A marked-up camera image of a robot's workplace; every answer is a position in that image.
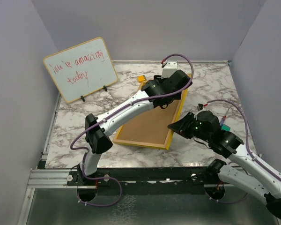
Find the small whiteboard yellow rim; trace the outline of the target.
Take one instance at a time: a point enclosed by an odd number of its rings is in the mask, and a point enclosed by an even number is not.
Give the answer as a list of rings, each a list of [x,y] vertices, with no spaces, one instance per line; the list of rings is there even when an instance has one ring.
[[[72,103],[118,81],[101,37],[46,56],[43,63],[66,103]]]

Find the yellow picture frame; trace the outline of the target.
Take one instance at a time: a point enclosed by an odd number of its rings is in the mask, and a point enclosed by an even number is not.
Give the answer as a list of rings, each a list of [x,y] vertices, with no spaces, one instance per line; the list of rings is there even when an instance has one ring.
[[[178,121],[186,95],[187,90],[184,90],[181,99],[174,100],[167,108],[157,107],[128,121],[117,130],[113,142],[168,150],[173,138],[168,125]]]

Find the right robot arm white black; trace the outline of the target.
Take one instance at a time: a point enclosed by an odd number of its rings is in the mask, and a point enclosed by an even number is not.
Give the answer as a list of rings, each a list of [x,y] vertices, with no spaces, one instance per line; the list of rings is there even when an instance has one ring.
[[[247,150],[238,136],[222,130],[218,118],[212,112],[189,112],[182,119],[169,124],[168,128],[186,139],[196,137],[207,142],[213,152],[246,170],[247,173],[240,173],[230,165],[215,160],[208,166],[206,179],[210,183],[219,180],[227,182],[253,195],[281,220],[281,172]]]

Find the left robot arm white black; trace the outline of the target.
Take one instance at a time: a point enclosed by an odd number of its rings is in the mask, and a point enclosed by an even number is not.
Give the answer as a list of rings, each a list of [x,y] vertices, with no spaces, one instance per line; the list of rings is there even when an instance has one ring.
[[[86,117],[85,140],[89,145],[86,155],[80,162],[78,180],[89,185],[93,182],[94,173],[103,153],[107,152],[113,143],[110,135],[120,126],[134,117],[154,108],[164,108],[174,100],[181,98],[181,92],[192,84],[192,76],[182,70],[175,71],[170,77],[155,76],[147,81],[130,99],[113,110],[94,116]]]

